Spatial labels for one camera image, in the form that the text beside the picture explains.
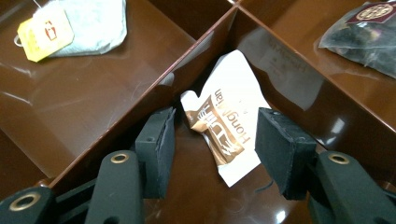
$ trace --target brown printed label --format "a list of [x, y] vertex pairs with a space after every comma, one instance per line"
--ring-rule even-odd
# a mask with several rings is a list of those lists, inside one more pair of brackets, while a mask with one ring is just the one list
[[362, 8], [346, 23], [378, 22], [383, 23], [395, 15], [396, 3], [372, 3]]
[[198, 111], [187, 111], [186, 115], [191, 128], [208, 138], [217, 165], [230, 163], [250, 141], [238, 113], [227, 105], [221, 90], [210, 95]]

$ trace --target metal grommet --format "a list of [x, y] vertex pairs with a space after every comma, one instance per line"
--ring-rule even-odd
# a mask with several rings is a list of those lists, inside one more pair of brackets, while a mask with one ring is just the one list
[[22, 211], [26, 208], [29, 208], [33, 206], [35, 203], [38, 202], [40, 199], [40, 194], [37, 192], [31, 192], [27, 193], [21, 197], [19, 197], [17, 200], [12, 202], [12, 204], [9, 206], [9, 210], [13, 212], [19, 212]]
[[114, 155], [111, 157], [111, 162], [113, 163], [123, 163], [125, 161], [128, 161], [129, 156], [125, 153], [119, 153], [117, 155]]
[[329, 155], [329, 159], [341, 165], [349, 164], [349, 159], [341, 154], [332, 153]]

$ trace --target brown label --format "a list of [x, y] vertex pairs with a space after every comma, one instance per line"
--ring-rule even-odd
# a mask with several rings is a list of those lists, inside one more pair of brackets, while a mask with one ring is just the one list
[[383, 23], [395, 13], [396, 3], [372, 3], [362, 8], [355, 16], [346, 23], [355, 22], [378, 22]]
[[215, 103], [210, 95], [198, 111], [187, 111], [186, 115], [191, 128], [208, 138], [216, 164], [224, 165], [245, 150], [243, 144], [250, 137], [239, 122], [237, 112], [231, 110], [222, 98], [221, 90], [213, 97]]

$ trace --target white paper packet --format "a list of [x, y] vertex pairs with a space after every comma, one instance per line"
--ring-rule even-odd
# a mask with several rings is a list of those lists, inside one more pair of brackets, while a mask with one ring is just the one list
[[200, 97], [185, 91], [181, 103], [190, 127], [208, 143], [228, 187], [260, 164], [254, 150], [258, 111], [270, 106], [241, 51], [220, 57]]

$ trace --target tea bag tag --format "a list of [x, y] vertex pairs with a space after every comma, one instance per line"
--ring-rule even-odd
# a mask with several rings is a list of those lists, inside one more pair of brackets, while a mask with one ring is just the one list
[[74, 33], [64, 10], [58, 5], [41, 7], [18, 28], [28, 60], [38, 62], [73, 42]]

